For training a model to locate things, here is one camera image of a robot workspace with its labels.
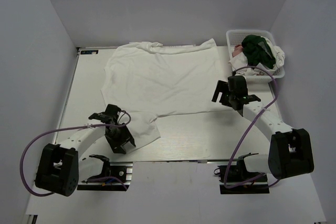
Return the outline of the pink t shirt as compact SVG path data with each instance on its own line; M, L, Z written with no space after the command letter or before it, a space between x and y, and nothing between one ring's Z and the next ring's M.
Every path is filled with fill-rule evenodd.
M234 51L232 52L232 57L236 57L237 55L239 55L242 52L243 52L243 46L242 45L236 45L234 47Z

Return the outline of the dark green t shirt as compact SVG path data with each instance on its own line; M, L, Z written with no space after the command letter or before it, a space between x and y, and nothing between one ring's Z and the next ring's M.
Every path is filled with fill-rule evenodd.
M274 68L276 58L264 37L248 35L241 42L241 45L249 66L257 66L260 63L269 69Z

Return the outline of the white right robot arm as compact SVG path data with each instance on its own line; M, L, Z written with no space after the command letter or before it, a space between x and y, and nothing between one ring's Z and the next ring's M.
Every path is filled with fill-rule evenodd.
M312 173L314 161L310 135L305 129L294 129L269 111L259 97L248 93L247 82L243 76L230 76L227 81L219 80L212 98L213 102L232 108L250 126L259 129L270 141L268 154L246 154L236 162L233 174L248 183L266 174L276 179L285 179Z

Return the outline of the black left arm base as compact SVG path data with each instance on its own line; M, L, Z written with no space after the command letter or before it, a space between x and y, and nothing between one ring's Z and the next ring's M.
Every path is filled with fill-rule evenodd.
M112 162L103 155L90 155L79 161L77 190L127 191L132 179L133 163Z

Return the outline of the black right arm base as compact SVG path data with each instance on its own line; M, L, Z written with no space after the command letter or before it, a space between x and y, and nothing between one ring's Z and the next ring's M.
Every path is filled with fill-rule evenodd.
M253 155L249 153L247 155L240 156L236 162L233 162L229 168L227 184L234 185L245 180L251 179L258 175L258 173L250 173L246 170L245 164L243 164L243 158ZM242 195L242 194L268 194L268 179L264 175L256 180L245 183L241 186L228 189L224 186L224 175L227 165L219 165L214 170L214 175L219 179L219 189L221 195Z

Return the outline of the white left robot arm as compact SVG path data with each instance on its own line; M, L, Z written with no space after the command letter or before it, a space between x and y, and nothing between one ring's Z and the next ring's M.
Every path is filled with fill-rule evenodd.
M89 116L89 123L58 144L47 144L42 151L35 185L51 193L70 196L78 184L126 182L125 168L113 167L108 157L85 152L98 139L105 138L115 154L126 154L126 144L135 145L127 123L119 118L126 112L109 104Z

